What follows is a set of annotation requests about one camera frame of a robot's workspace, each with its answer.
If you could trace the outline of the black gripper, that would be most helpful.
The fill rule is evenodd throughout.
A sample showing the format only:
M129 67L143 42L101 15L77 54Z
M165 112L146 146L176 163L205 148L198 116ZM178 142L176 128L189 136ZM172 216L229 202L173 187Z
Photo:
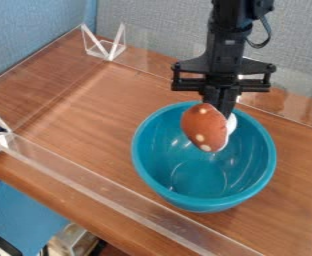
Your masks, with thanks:
M244 92L268 92L270 75L276 66L270 63L244 57L240 68L232 73L212 73L208 68L206 57L201 55L190 60L172 65L173 77L170 88L173 91L197 91L202 94L202 102L218 108L229 118L236 98Z

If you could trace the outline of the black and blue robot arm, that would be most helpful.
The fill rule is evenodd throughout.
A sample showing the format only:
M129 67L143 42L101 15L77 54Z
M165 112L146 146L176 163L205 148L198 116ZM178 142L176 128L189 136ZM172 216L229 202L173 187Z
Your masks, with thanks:
M225 118L244 92L268 92L276 66L244 56L244 47L262 48L272 36L265 14L273 0L212 0L205 51L172 65L173 91L197 91Z

